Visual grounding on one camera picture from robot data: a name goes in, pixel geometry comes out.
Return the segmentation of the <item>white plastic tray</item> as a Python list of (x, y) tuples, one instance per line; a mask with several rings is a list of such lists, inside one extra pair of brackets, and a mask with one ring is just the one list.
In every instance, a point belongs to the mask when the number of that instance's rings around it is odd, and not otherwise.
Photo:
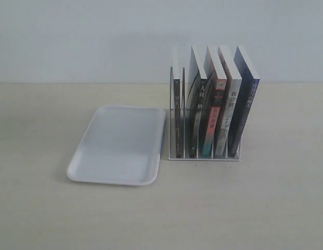
[(166, 112), (161, 108), (99, 107), (67, 167), (76, 182), (129, 186), (156, 180)]

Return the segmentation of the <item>dark blue moon book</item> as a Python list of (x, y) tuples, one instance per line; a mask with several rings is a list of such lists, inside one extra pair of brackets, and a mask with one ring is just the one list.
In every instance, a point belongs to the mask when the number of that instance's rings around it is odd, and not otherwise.
[(242, 81), (228, 132), (228, 156), (230, 158), (235, 158), (237, 154), (242, 133), (260, 82), (259, 74), (241, 45), (236, 48), (234, 62)]

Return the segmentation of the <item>thin dark brown book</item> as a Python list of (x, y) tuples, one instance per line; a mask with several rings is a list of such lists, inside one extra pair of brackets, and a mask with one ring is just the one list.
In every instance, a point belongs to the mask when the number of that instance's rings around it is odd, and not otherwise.
[(173, 97), (175, 110), (175, 131), (176, 131), (176, 157), (181, 158), (183, 153), (182, 146), (182, 127), (181, 127), (181, 108), (180, 108), (180, 71), (178, 64), (177, 49), (172, 48), (172, 81)]

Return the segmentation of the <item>red and teal book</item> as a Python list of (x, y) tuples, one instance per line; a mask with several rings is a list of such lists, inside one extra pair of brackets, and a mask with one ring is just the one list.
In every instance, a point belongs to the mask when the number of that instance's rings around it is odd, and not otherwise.
[(227, 76), (215, 46), (208, 46), (206, 49), (204, 70), (207, 74), (208, 83), (204, 102), (204, 120), (202, 122), (201, 156), (208, 158), (211, 156), (212, 143), (227, 83)]

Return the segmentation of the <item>white grey spine book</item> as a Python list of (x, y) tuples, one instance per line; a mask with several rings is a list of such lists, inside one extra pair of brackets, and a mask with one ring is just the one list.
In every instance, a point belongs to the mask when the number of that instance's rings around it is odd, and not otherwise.
[(227, 76), (227, 83), (222, 100), (222, 111), (219, 117), (217, 141), (215, 145), (215, 157), (222, 158), (224, 155), (230, 123), (232, 120), (235, 104), (237, 102), (242, 77), (233, 61), (230, 50), (226, 45), (218, 47), (218, 56)]

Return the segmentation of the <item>black spine book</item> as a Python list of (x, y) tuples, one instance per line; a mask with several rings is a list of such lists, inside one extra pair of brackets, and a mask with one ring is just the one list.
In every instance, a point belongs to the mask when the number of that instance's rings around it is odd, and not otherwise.
[(186, 103), (186, 119), (188, 129), (189, 156), (195, 158), (198, 148), (198, 135), (204, 101), (206, 98), (206, 75), (203, 61), (196, 46), (191, 46), (190, 67), (188, 75), (188, 98)]

